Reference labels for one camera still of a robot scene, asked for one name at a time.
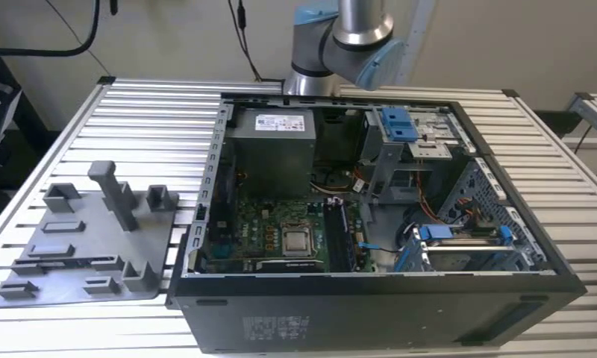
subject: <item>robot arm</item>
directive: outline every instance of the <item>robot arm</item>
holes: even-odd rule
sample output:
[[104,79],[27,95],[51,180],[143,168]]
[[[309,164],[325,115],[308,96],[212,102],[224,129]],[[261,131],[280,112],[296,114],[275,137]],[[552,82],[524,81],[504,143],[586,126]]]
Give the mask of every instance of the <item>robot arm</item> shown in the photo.
[[336,75],[364,90],[393,77],[404,43],[392,38],[393,19],[384,0],[339,0],[297,7],[295,12],[289,95],[337,95]]

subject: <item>silver metal tube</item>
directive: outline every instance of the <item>silver metal tube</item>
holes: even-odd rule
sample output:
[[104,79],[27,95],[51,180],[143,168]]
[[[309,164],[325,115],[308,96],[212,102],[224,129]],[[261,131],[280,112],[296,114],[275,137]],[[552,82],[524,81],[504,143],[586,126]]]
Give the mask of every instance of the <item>silver metal tube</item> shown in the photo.
[[395,24],[384,5],[384,0],[339,0],[333,35],[341,43],[371,45],[389,35]]
[[309,77],[292,70],[283,88],[285,95],[339,96],[339,76]]
[[339,0],[340,28],[355,34],[377,28],[384,5],[384,0]]

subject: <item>open computer tower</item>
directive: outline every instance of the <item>open computer tower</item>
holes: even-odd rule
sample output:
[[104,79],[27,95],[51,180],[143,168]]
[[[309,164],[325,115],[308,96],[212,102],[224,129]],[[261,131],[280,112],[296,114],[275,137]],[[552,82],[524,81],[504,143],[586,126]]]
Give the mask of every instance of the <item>open computer tower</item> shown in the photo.
[[223,94],[168,304],[205,353],[502,345],[586,288],[460,104]]

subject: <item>slotted aluminum surface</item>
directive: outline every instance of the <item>slotted aluminum surface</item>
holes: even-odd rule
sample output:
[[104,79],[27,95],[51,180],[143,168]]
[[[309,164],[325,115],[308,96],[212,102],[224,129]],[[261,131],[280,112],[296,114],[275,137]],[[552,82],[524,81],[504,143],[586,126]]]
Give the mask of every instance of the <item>slotted aluminum surface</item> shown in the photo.
[[[65,181],[80,190],[95,189],[85,176],[88,162],[108,159],[117,162],[117,175],[133,189],[161,183],[181,193],[163,279],[167,288],[184,225],[192,220],[219,93],[279,91],[276,84],[180,81],[117,80],[99,86],[0,217],[0,281],[41,219],[44,189]],[[524,102],[500,91],[468,89],[387,87],[364,92],[344,87],[343,96],[460,101],[590,293],[500,350],[328,356],[597,357],[597,180]],[[101,349],[107,357],[199,357],[187,322],[177,311],[163,307],[164,297],[0,310],[0,357],[91,357],[101,355]]]

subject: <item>3d printed holder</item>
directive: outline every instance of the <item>3d printed holder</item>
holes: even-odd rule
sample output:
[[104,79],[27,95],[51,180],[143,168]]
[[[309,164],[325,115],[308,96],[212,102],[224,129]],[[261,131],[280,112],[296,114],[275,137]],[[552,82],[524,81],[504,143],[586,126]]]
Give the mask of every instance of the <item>3d printed holder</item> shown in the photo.
[[48,210],[0,285],[0,307],[157,295],[179,194],[163,185],[133,192],[115,170],[112,161],[91,165],[101,192],[79,193],[71,183],[47,190]]

